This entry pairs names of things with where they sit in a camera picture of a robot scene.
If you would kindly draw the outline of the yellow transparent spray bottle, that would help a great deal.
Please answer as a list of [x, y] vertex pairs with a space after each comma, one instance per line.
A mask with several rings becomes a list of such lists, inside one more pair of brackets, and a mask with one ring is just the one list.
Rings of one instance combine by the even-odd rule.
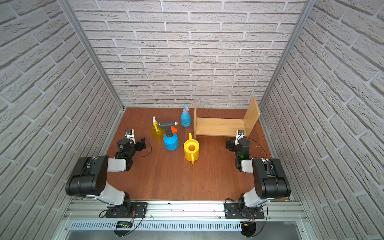
[[156, 120], [155, 116], [153, 116], [152, 134], [155, 139], [163, 139], [164, 135], [166, 134], [166, 131], [160, 128], [160, 124]]

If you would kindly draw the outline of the blue pressure sprayer black handle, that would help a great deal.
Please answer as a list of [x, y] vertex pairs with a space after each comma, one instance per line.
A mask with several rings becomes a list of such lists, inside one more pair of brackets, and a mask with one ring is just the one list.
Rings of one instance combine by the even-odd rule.
[[161, 129], [164, 129], [166, 134], [163, 137], [165, 148], [169, 151], [174, 151], [179, 147], [179, 138], [176, 133], [173, 132], [172, 127], [176, 126], [178, 122], [162, 123], [159, 125]]

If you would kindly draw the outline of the yellow watering can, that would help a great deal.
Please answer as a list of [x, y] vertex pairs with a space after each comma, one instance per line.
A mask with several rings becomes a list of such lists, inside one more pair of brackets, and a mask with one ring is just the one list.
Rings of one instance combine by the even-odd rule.
[[200, 144], [193, 139], [191, 133], [189, 133], [189, 138], [185, 141], [183, 148], [185, 159], [194, 164], [200, 156]]

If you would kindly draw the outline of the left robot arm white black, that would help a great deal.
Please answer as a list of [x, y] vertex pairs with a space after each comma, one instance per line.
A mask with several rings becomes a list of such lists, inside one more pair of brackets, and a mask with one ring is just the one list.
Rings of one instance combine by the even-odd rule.
[[104, 217], [128, 218], [136, 215], [129, 194], [107, 182], [108, 173], [127, 172], [133, 165], [136, 152], [146, 149], [146, 139], [139, 142], [133, 139], [118, 141], [118, 151], [114, 158], [109, 156], [79, 158], [66, 183], [69, 196], [90, 198], [107, 204]]

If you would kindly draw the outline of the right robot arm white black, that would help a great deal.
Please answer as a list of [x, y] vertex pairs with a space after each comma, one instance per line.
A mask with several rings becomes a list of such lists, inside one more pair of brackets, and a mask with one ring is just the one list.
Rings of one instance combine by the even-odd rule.
[[227, 139], [226, 149], [235, 153], [235, 166], [240, 172], [253, 175], [254, 187], [237, 202], [240, 215], [251, 216], [267, 201], [291, 195], [291, 186], [279, 159], [251, 158], [250, 141], [246, 138]]

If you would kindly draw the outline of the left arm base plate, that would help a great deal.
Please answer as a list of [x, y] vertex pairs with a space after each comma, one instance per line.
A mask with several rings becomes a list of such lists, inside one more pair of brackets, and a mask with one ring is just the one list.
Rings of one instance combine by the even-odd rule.
[[108, 207], [105, 213], [106, 218], [144, 218], [147, 212], [148, 203], [131, 202], [120, 206]]

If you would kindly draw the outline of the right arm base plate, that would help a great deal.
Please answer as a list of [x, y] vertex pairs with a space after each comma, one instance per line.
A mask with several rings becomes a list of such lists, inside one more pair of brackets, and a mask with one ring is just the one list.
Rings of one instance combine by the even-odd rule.
[[261, 207], [248, 208], [244, 204], [237, 202], [225, 202], [225, 217], [226, 219], [255, 219], [261, 220], [265, 218], [264, 210]]

